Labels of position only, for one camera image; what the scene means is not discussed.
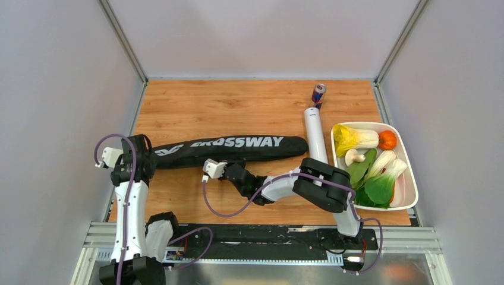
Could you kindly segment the black Crossway racket bag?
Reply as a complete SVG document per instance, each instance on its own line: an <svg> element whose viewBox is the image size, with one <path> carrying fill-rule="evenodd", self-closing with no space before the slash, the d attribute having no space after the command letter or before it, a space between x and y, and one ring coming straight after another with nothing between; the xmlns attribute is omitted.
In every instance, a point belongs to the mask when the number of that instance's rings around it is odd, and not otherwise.
<svg viewBox="0 0 504 285"><path fill-rule="evenodd" d="M158 169L181 169L215 161L267 162L305 154L303 137L283 135L234 135L176 142L153 147Z"/></svg>

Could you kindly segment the white shuttlecock tube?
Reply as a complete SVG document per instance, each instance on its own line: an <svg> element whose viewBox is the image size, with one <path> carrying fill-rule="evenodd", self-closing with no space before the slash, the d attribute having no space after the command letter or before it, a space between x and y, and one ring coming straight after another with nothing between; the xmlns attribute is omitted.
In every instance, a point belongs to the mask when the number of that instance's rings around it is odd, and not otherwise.
<svg viewBox="0 0 504 285"><path fill-rule="evenodd" d="M316 107L306 109L304 111L304 122L310 158L328 163L319 109Z"/></svg>

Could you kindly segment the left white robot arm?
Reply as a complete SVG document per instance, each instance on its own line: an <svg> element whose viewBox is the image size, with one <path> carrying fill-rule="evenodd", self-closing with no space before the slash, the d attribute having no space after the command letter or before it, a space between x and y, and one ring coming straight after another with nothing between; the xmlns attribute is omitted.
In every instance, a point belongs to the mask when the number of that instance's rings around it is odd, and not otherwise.
<svg viewBox="0 0 504 285"><path fill-rule="evenodd" d="M111 169L116 197L116 234L110 263L99 269L101 284L165 284L167 245L182 237L172 212L145 220L149 183L156 171L152 143L144 134L119 135L121 148L95 153L95 166Z"/></svg>

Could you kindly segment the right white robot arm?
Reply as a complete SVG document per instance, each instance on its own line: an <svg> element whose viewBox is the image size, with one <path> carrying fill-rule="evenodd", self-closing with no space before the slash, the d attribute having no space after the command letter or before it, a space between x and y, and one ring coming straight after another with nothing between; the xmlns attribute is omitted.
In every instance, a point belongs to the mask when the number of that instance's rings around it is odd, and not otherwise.
<svg viewBox="0 0 504 285"><path fill-rule="evenodd" d="M256 176L241 162L218 163L218 179L233 184L242 197L257 205L273 204L298 196L317 208L332 213L336 220L340 243L354 248L363 240L360 221L353 199L348 172L312 158L302 160L299 167L277 176Z"/></svg>

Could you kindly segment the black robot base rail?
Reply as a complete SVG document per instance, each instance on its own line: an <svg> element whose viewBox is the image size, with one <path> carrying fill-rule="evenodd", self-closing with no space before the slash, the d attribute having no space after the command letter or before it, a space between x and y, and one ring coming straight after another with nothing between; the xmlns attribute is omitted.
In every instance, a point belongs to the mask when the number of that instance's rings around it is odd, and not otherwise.
<svg viewBox="0 0 504 285"><path fill-rule="evenodd" d="M180 224L160 255L164 266L191 261L315 264L362 268L366 253L377 251L374 230L345 237L335 227L257 224Z"/></svg>

